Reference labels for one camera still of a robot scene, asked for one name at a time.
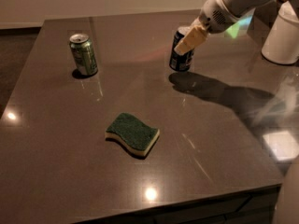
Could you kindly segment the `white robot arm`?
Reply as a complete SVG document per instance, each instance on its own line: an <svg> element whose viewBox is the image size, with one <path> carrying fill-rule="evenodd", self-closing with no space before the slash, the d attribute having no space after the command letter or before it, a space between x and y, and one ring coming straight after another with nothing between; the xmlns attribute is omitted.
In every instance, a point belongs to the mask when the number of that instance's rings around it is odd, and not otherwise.
<svg viewBox="0 0 299 224"><path fill-rule="evenodd" d="M204 43L209 34L218 34L237 23L256 7L275 0L206 0L188 33L178 42L174 51L184 55ZM287 0L299 17L299 0Z"/></svg>

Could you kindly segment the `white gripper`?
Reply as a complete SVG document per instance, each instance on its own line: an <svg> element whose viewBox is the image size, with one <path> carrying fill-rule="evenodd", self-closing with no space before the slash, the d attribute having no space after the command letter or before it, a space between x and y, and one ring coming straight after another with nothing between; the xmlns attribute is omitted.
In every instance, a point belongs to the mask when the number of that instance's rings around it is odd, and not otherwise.
<svg viewBox="0 0 299 224"><path fill-rule="evenodd" d="M179 40L174 51L180 56L186 54L206 41L207 32L222 33L240 17L239 0L206 0L200 10L199 19L196 18L191 23L191 28Z"/></svg>

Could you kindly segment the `white cylindrical robot base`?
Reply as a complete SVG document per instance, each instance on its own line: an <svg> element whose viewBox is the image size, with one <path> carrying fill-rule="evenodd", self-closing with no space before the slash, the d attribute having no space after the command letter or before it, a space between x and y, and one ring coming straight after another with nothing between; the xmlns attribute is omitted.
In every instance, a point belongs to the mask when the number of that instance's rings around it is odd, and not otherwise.
<svg viewBox="0 0 299 224"><path fill-rule="evenodd" d="M299 59L299 19L291 4L285 2L266 38L262 55L277 64L293 64Z"/></svg>

